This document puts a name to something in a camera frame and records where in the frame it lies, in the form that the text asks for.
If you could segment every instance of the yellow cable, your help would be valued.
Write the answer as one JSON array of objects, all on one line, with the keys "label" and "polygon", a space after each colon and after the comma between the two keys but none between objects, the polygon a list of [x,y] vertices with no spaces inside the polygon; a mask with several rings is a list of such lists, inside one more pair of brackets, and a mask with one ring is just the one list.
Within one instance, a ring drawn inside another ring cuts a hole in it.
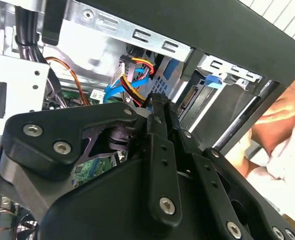
[{"label": "yellow cable", "polygon": [[138,93],[138,92],[132,87],[131,83],[129,83],[127,77],[126,77],[124,74],[123,74],[123,79],[124,79],[126,85],[128,85],[128,87],[132,90],[132,92],[133,92],[135,95],[137,95],[137,96],[138,96],[141,100],[143,100],[143,101],[146,100],[141,94],[139,94],[139,93]]},{"label": "yellow cable", "polygon": [[150,64],[151,66],[153,66],[153,64],[151,62],[149,62],[148,60],[145,60],[143,58],[132,57],[132,60],[133,61],[140,61],[142,63]]}]

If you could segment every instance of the black mechanical arm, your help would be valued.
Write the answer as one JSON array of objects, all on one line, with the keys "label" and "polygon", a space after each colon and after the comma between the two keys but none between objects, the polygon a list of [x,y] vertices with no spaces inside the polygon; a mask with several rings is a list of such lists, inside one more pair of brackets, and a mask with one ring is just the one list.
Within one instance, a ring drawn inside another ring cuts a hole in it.
[{"label": "black mechanical arm", "polygon": [[[125,162],[72,186],[75,165],[118,150]],[[109,103],[11,117],[0,193],[32,212],[39,240],[295,240],[223,155],[198,149],[160,94],[136,110]]]}]

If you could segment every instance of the white cloth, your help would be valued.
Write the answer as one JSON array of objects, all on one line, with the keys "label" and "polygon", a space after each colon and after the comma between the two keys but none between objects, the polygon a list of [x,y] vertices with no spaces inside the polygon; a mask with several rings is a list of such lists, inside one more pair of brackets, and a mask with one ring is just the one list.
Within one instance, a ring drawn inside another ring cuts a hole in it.
[{"label": "white cloth", "polygon": [[273,150],[266,167],[251,171],[247,180],[263,197],[295,220],[295,127],[291,137]]}]

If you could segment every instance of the blue tab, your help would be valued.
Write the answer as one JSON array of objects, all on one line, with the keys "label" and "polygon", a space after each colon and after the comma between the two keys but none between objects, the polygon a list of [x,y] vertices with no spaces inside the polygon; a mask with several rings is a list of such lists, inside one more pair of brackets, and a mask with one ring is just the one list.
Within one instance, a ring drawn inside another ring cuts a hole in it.
[{"label": "blue tab", "polygon": [[218,76],[208,75],[205,77],[205,85],[213,89],[220,89],[222,88],[222,80]]}]

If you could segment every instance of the silver screw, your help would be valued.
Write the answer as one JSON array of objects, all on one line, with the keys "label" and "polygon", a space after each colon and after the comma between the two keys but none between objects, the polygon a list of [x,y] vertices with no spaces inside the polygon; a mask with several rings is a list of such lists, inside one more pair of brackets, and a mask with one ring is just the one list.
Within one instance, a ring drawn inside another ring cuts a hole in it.
[{"label": "silver screw", "polygon": [[35,124],[27,124],[23,127],[23,132],[31,137],[38,137],[42,135],[43,130],[40,126]]},{"label": "silver screw", "polygon": [[155,121],[157,121],[159,124],[162,123],[162,119],[159,116],[154,117]]},{"label": "silver screw", "polygon": [[54,151],[56,151],[58,154],[69,154],[71,152],[71,146],[65,142],[65,141],[57,141],[53,145]]},{"label": "silver screw", "polygon": [[211,153],[214,155],[214,157],[216,157],[216,158],[218,158],[220,155],[216,152],[216,151],[214,151],[214,150],[211,150]]},{"label": "silver screw", "polygon": [[273,229],[273,232],[274,232],[274,234],[277,236],[277,238],[278,239],[280,239],[280,240],[284,240],[285,238],[284,238],[284,235],[283,235],[283,233],[280,231],[280,229],[278,229],[277,227],[273,227],[272,228]]},{"label": "silver screw", "polygon": [[184,135],[187,136],[189,139],[192,138],[191,134],[188,131],[185,131]]},{"label": "silver screw", "polygon": [[167,197],[162,197],[159,200],[159,206],[168,215],[173,215],[176,211],[176,207],[174,206],[174,203],[168,199]]},{"label": "silver screw", "polygon": [[94,17],[94,14],[93,14],[93,12],[91,11],[91,10],[85,10],[84,12],[83,12],[83,17],[86,19],[86,20],[91,20],[91,19],[93,19],[93,17]]},{"label": "silver screw", "polygon": [[295,240],[295,236],[294,236],[293,232],[291,232],[288,229],[285,229],[285,232],[287,233],[287,235],[289,236],[290,239]]},{"label": "silver screw", "polygon": [[242,238],[242,233],[241,230],[239,229],[239,227],[232,221],[228,221],[226,223],[227,226],[227,230],[229,231],[230,234],[232,234],[232,236],[235,239],[241,239]]},{"label": "silver screw", "polygon": [[124,112],[125,112],[126,114],[128,114],[128,115],[132,115],[132,112],[131,112],[131,110],[129,110],[129,109],[124,109]]}]

